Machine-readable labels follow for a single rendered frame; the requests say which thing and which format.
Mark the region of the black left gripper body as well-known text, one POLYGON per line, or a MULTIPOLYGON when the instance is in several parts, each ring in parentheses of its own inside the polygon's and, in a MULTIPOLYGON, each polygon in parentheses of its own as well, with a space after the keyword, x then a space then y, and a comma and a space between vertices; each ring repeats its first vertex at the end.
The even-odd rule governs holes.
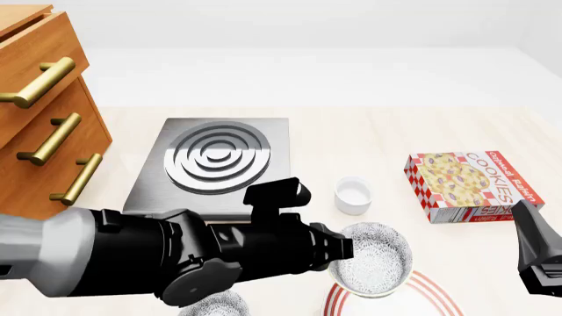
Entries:
POLYGON ((331 262, 337 261, 337 239, 346 237, 341 233, 330 231, 322 223, 311 223, 310 227, 313 237, 313 261, 309 270, 323 271, 331 262))

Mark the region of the oatmeal raisin cookies box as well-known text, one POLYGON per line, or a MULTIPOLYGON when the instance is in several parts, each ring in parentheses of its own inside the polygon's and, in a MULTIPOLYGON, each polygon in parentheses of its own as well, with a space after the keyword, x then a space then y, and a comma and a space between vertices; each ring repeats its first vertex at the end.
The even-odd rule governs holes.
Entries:
POLYGON ((411 154, 404 173, 433 224, 512 220, 522 200, 544 206, 498 151, 411 154))

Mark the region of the flat stove plate with rings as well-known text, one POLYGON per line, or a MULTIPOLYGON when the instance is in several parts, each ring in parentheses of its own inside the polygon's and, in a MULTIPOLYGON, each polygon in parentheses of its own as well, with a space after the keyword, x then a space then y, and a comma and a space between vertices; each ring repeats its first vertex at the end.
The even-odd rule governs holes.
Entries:
POLYGON ((123 213, 187 209, 207 221, 247 221, 247 187, 290 175, 287 118, 167 118, 123 213))

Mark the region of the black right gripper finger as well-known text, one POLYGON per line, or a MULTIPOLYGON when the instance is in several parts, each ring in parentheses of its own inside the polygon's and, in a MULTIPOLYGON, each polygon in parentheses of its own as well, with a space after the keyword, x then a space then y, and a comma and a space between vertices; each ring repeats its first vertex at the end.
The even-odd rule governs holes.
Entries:
POLYGON ((512 209, 519 245, 519 268, 562 266, 562 236, 546 222, 539 210, 522 199, 512 209))

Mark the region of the wooden drawer, pulled-out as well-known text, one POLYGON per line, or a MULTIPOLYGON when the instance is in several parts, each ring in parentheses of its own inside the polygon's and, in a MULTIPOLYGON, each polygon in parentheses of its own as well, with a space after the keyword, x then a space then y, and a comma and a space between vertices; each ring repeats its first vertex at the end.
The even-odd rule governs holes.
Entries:
POLYGON ((21 131, 89 66, 67 13, 52 9, 51 4, 0 4, 0 93, 17 93, 39 78, 41 63, 69 57, 76 65, 29 109, 0 103, 0 136, 10 139, 21 131))

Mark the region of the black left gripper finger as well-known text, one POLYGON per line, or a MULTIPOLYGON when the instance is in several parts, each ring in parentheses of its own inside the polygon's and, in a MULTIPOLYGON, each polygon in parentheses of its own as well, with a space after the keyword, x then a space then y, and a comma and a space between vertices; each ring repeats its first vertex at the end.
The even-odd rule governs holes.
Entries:
POLYGON ((352 239, 338 238, 336 249, 338 250, 337 260, 349 260, 354 257, 354 247, 352 239))

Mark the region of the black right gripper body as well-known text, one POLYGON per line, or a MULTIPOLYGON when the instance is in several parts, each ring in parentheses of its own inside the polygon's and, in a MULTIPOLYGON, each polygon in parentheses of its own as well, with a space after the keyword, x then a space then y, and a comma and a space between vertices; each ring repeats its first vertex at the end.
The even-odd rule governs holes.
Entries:
POLYGON ((528 265, 519 276, 529 294, 562 297, 562 255, 528 265))

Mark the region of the white plate with red rings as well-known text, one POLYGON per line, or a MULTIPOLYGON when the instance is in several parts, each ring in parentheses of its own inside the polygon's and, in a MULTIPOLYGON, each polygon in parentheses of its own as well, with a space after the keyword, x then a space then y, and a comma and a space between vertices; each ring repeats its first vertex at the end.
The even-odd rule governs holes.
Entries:
POLYGON ((320 316, 465 316, 460 306, 438 284, 419 271, 393 294, 363 298, 334 284, 321 306, 320 316))

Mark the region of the small white ramekin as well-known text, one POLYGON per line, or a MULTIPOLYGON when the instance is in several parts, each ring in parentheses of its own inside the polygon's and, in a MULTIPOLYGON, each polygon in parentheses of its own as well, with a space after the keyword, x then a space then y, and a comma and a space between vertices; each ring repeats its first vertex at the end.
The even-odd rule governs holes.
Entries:
POLYGON ((370 185, 363 178, 345 176, 335 184, 335 207, 347 215, 363 215, 372 202, 370 185))

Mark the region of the wooden cabinet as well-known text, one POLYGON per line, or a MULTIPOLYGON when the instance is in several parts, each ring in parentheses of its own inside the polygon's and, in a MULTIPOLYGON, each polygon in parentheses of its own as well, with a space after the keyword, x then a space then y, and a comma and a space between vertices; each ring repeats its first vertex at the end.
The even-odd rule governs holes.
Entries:
POLYGON ((66 12, 0 4, 0 214, 51 218, 97 170, 112 137, 88 66, 66 12))

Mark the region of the patterned black white bowl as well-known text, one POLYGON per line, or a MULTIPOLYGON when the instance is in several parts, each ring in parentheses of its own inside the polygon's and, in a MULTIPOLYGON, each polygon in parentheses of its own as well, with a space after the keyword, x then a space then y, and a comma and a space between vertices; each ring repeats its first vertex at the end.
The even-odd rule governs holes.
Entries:
POLYGON ((240 294, 227 290, 183 308, 177 316, 250 316, 250 312, 240 294))
POLYGON ((413 253, 405 237, 382 223, 355 223, 341 234, 353 241, 353 257, 337 260, 328 273, 344 290, 364 298, 393 294, 413 272, 413 253))

